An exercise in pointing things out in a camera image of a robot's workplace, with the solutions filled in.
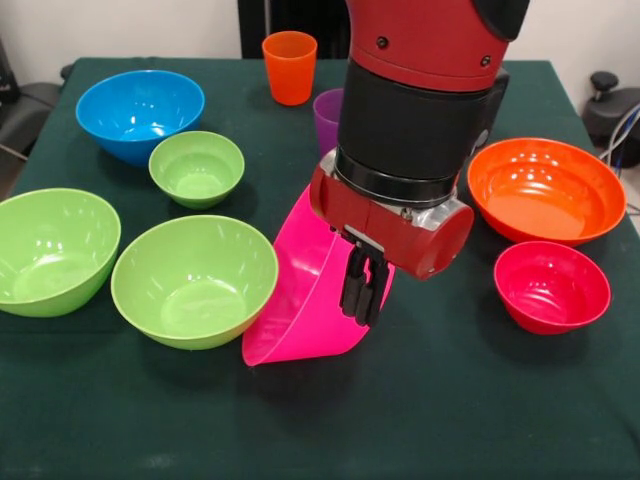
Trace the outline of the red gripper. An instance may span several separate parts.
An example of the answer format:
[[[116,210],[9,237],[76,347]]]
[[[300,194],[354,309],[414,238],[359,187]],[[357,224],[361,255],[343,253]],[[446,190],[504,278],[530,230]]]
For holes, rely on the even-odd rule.
[[[419,280],[446,269],[462,250],[473,225],[474,212],[453,198],[405,218],[396,207],[383,205],[352,190],[317,168],[310,184],[315,213],[341,233],[383,253],[389,263]],[[369,257],[355,246],[348,258],[340,307],[361,326],[378,320],[389,278],[385,260]]]

